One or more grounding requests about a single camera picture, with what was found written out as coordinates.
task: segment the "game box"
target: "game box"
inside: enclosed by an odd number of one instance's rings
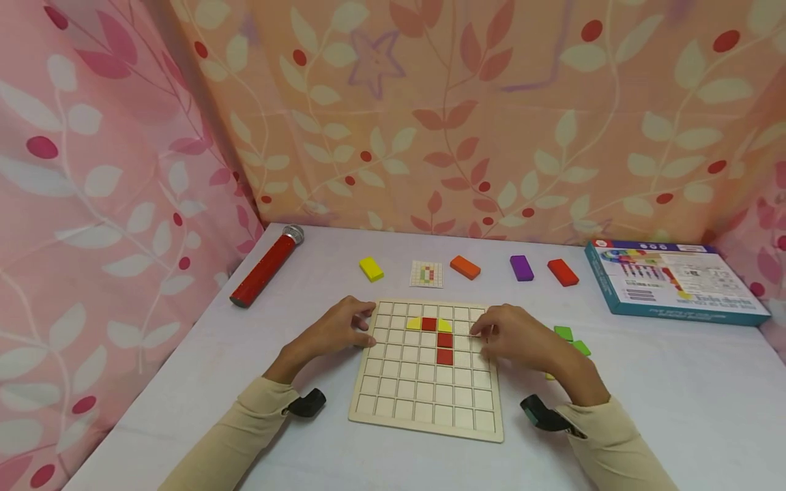
[[[747,326],[769,319],[710,246],[597,239],[585,253],[612,313]]]

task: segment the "purple star flower pattern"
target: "purple star flower pattern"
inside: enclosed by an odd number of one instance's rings
[[[350,38],[358,60],[349,75],[349,85],[366,85],[377,100],[382,99],[383,77],[400,79],[406,76],[393,57],[393,46],[399,38],[399,32],[386,32],[373,41],[365,32],[355,30]]]

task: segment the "wooden puzzle board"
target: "wooden puzzle board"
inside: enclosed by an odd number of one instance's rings
[[[485,306],[380,299],[369,322],[349,419],[502,442],[497,367],[469,336]]]

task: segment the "red microphone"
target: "red microphone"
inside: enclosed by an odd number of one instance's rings
[[[287,225],[273,247],[265,254],[254,269],[246,276],[240,286],[230,296],[232,303],[247,309],[259,293],[270,283],[276,272],[284,264],[295,246],[305,239],[303,229],[297,225]]]

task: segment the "red wooden block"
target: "red wooden block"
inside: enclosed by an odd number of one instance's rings
[[[570,287],[578,283],[576,273],[573,273],[573,270],[570,269],[562,259],[549,261],[547,266],[551,269],[551,272],[560,283],[562,283],[562,286]]]
[[[437,347],[438,348],[452,348],[453,347],[453,335],[449,332],[438,332],[437,333]]]
[[[453,364],[452,350],[437,350],[437,365],[452,365],[452,364]]]
[[[423,317],[421,321],[421,329],[424,331],[436,331],[437,320],[434,317]]]

